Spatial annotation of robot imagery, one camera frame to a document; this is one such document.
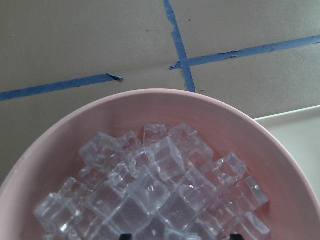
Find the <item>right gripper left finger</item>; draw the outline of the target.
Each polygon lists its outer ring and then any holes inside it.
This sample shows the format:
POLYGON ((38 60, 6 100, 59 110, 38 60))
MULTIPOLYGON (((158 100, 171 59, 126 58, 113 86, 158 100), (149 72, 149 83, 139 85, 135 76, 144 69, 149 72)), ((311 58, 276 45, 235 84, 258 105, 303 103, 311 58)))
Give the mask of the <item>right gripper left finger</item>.
POLYGON ((133 235, 131 233, 123 233, 120 235, 119 240, 132 240, 133 235))

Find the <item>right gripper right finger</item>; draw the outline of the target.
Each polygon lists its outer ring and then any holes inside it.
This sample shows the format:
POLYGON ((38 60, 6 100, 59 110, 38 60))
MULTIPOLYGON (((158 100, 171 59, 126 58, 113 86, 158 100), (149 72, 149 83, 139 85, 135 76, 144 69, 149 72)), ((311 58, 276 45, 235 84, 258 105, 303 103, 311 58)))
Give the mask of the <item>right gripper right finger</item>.
POLYGON ((230 240, 243 240, 243 236, 241 234, 230 234, 229 239, 230 240))

